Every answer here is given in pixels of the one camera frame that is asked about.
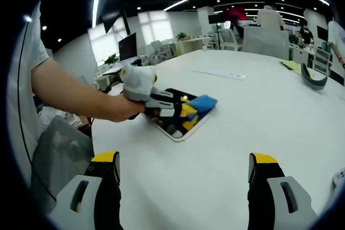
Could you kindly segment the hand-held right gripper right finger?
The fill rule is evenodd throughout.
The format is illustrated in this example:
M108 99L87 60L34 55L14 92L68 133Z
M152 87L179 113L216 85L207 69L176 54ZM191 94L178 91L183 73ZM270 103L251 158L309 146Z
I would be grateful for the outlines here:
M307 191L266 154L249 156L247 200L248 229L309 229L318 217Z

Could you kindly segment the person's left hand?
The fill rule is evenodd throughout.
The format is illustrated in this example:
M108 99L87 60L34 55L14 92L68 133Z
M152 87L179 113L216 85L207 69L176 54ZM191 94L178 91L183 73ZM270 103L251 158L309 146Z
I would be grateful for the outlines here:
M110 96L107 104L107 119L113 122L123 122L139 113L143 113L143 103L131 101L122 94Z

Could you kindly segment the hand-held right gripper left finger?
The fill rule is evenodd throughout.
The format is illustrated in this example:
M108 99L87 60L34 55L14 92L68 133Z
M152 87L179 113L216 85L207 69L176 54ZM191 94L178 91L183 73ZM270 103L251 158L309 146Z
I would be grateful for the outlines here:
M105 152L57 194L49 218L57 229L123 229L120 200L120 154Z

